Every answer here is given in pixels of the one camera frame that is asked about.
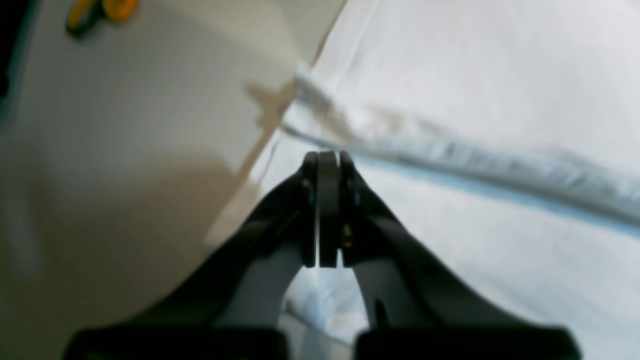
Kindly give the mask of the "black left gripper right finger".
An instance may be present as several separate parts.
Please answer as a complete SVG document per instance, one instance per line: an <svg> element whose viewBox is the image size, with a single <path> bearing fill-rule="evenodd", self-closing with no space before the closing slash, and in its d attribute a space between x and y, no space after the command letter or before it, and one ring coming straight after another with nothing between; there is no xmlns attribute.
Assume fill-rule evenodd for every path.
<svg viewBox="0 0 640 360"><path fill-rule="evenodd" d="M318 264L352 269L369 330L355 360L580 360L568 330L533 325L466 285L409 233L345 152L318 155Z"/></svg>

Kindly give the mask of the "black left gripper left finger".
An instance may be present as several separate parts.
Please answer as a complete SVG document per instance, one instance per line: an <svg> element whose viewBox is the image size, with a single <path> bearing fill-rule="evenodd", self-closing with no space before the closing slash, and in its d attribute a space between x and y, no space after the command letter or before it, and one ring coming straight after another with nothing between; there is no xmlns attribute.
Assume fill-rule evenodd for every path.
<svg viewBox="0 0 640 360"><path fill-rule="evenodd" d="M287 360L285 292L316 262L317 152L270 191L229 239L149 309L77 333L65 360Z"/></svg>

